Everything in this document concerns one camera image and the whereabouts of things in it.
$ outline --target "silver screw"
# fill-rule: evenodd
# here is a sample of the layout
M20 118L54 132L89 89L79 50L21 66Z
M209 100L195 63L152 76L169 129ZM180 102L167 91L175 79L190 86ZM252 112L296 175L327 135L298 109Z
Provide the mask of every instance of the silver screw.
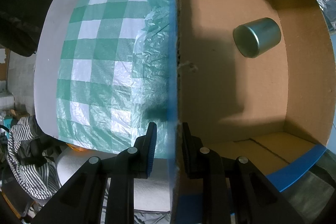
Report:
M249 161L248 158L246 158L246 157L244 157L244 156L239 157L238 160L239 160L239 162L242 163L242 164L245 164L245 163L247 163L247 162Z
M207 154L210 152L210 149L209 148L206 148L206 147L201 147L199 149L199 151L202 153L202 154Z
M91 163L91 164L96 164L97 162L98 162L98 157L91 157L91 158L89 158L89 163Z
M129 149L127 149L127 152L130 154L134 154L138 151L138 149L136 147L130 147Z

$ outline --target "light blue wall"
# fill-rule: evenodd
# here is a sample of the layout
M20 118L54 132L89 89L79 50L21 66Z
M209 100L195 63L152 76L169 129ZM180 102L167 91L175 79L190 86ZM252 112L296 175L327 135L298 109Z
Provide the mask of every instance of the light blue wall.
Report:
M334 55L335 55L335 60L336 60L336 34L333 34L331 37L331 42L333 44L333 49L334 49ZM333 127L331 129L331 134L330 134L330 138L327 144L327 148L332 151L333 153L336 154L336 112L334 114L334 123L333 123Z

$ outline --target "green and white checkered cloth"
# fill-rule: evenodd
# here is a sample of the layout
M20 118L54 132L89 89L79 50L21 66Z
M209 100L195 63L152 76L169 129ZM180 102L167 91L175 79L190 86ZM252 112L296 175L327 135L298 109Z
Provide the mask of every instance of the green and white checkered cloth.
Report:
M60 140L118 153L156 122L166 156L169 1L78 1L58 71Z

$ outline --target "striped fabric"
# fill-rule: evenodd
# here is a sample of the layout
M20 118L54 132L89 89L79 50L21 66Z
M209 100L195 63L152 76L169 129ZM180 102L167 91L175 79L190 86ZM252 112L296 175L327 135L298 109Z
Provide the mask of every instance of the striped fabric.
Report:
M60 188L55 163L47 159L47 163L37 168L35 165L21 165L16 156L22 141L36 138L31 123L30 117L23 117L10 129L6 159L21 187L33 198L45 200Z

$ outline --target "blue tape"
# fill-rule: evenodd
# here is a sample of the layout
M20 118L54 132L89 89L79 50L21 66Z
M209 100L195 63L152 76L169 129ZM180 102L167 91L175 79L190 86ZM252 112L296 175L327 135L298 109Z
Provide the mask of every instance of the blue tape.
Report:
M282 192L301 178L320 159L325 151L325 146L317 144L290 165L266 177L278 191Z

